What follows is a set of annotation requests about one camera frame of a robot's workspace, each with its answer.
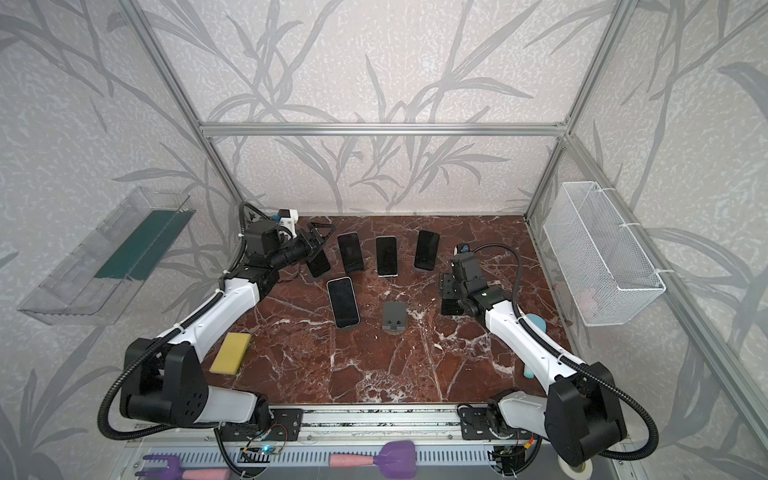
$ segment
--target red marble surface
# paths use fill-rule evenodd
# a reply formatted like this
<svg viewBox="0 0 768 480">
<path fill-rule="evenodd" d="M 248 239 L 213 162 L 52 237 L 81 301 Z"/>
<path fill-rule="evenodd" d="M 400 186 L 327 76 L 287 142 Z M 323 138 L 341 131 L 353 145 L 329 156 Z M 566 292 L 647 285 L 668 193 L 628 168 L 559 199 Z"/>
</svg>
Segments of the red marble surface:
<svg viewBox="0 0 768 480">
<path fill-rule="evenodd" d="M 270 403 L 482 402 L 515 387 L 535 395 L 544 391 L 523 376 L 520 359 L 467 316 L 441 316 L 437 281 L 449 272 L 459 242 L 474 248 L 504 242 L 518 249 L 524 264 L 519 295 L 526 313 L 547 321 L 547 333 L 570 349 L 522 217 L 333 217 L 316 219 L 357 232 L 366 270 L 353 273 L 360 324 L 336 328 L 326 282 L 345 276 L 336 238 L 326 246 L 331 271 L 313 279 L 304 266 L 293 281 L 280 283 L 256 309 L 244 314 L 232 332 L 253 335 L 236 376 L 207 371 L 218 352 L 204 362 L 211 385 L 266 393 Z M 419 230 L 441 235 L 437 267 L 413 269 Z M 399 276 L 376 275 L 375 238 L 398 239 Z M 515 258 L 501 249 L 478 253 L 491 284 L 511 291 Z M 284 270 L 289 279 L 296 267 Z M 408 329 L 399 336 L 381 329 L 382 303 L 408 305 Z"/>
</svg>

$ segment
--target pink handle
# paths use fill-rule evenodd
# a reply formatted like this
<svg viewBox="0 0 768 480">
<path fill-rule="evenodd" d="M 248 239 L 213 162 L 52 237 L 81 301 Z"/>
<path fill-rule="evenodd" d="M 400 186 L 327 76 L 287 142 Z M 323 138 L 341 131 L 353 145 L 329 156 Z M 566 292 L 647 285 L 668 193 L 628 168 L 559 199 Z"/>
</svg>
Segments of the pink handle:
<svg viewBox="0 0 768 480">
<path fill-rule="evenodd" d="M 204 470 L 184 470 L 184 480 L 229 480 L 230 471 L 226 468 L 206 468 Z"/>
<path fill-rule="evenodd" d="M 334 453 L 328 463 L 332 467 L 365 467 L 373 465 L 373 457 L 368 455 L 346 455 Z"/>
</svg>

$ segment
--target purple spatula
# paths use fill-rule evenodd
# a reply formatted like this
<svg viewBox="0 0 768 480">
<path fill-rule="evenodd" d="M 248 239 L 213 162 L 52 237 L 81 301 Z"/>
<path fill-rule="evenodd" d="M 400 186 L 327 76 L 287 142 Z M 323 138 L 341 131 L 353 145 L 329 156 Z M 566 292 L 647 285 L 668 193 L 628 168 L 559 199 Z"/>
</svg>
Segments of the purple spatula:
<svg viewBox="0 0 768 480">
<path fill-rule="evenodd" d="M 378 465 L 385 478 L 403 480 L 416 477 L 416 445 L 410 440 L 390 442 L 382 447 L 375 457 L 369 455 L 347 455 L 334 453 L 329 465 L 332 467 L 363 467 Z"/>
</svg>

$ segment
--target leaf pattern wallpaper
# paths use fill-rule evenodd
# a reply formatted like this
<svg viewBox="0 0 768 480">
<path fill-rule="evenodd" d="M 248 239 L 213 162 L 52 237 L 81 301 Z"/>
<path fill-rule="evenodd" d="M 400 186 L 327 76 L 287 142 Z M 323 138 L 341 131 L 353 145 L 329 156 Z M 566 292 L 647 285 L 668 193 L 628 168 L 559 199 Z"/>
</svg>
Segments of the leaf pattern wallpaper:
<svg viewBox="0 0 768 480">
<path fill-rule="evenodd" d="M 142 0 L 203 121 L 559 122 L 594 2 Z M 124 28 L 119 17 L 110 28 Z M 233 137 L 249 200 L 315 214 L 522 214 L 551 137 Z"/>
<path fill-rule="evenodd" d="M 638 7 L 575 130 L 763 392 L 766 15 L 764 0 Z M 533 232 L 584 357 L 605 363 L 660 426 L 644 473 L 768 478 L 766 453 L 663 300 L 623 326 L 581 324 L 542 230 L 559 183 L 578 180 L 586 178 L 566 154 Z M 633 439 L 644 439 L 634 420 Z"/>
<path fill-rule="evenodd" d="M 121 353 L 210 295 L 233 249 L 232 198 L 133 34 L 109 28 L 117 9 L 0 4 L 4 480 L 109 476 L 123 444 L 99 435 L 95 413 Z M 189 194 L 196 212 L 118 322 L 47 326 L 16 311 L 136 186 Z"/>
</svg>

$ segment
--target yellow sponge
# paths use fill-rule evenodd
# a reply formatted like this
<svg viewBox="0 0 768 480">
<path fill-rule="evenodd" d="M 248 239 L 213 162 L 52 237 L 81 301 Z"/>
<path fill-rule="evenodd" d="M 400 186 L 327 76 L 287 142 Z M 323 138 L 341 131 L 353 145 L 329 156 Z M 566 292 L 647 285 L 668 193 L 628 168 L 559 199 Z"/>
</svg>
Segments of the yellow sponge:
<svg viewBox="0 0 768 480">
<path fill-rule="evenodd" d="M 249 341 L 250 333 L 228 333 L 214 359 L 214 364 L 210 366 L 210 372 L 225 375 L 237 373 Z"/>
</svg>

